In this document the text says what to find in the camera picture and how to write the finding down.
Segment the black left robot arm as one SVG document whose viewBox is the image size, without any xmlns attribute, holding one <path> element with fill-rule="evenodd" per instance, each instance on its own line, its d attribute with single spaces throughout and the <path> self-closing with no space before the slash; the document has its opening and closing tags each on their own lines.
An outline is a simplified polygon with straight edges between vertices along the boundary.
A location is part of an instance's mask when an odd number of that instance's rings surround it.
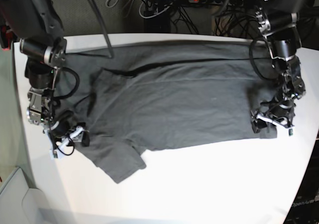
<svg viewBox="0 0 319 224">
<path fill-rule="evenodd" d="M 302 46 L 297 23 L 302 18 L 301 10 L 308 0 L 255 0 L 255 17 L 259 24 L 260 37 L 249 46 L 249 59 L 255 73 L 264 81 L 277 85 L 278 90 L 268 102 L 252 111 L 252 129 L 254 133 L 273 125 L 286 129 L 293 135 L 295 100 L 305 93 L 305 84 L 301 77 L 300 60 L 296 52 Z M 258 41 L 264 41 L 272 59 L 276 78 L 262 75 L 253 57 L 253 49 Z"/>
</svg>

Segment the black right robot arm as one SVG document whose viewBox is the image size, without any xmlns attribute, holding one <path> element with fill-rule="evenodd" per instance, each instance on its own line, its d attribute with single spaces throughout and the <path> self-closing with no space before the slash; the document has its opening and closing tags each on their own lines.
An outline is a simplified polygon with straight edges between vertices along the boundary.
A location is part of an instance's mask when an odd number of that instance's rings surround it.
<svg viewBox="0 0 319 224">
<path fill-rule="evenodd" d="M 89 146 L 85 124 L 75 121 L 73 111 L 56 113 L 61 100 L 78 90 L 80 78 L 75 71 L 62 66 L 67 41 L 52 0 L 0 0 L 0 12 L 20 39 L 21 53 L 27 56 L 24 75 L 31 85 L 27 93 L 28 121 L 43 127 L 54 150 L 60 151 L 63 145 Z M 68 94 L 55 96 L 61 72 L 72 75 L 75 85 Z"/>
</svg>

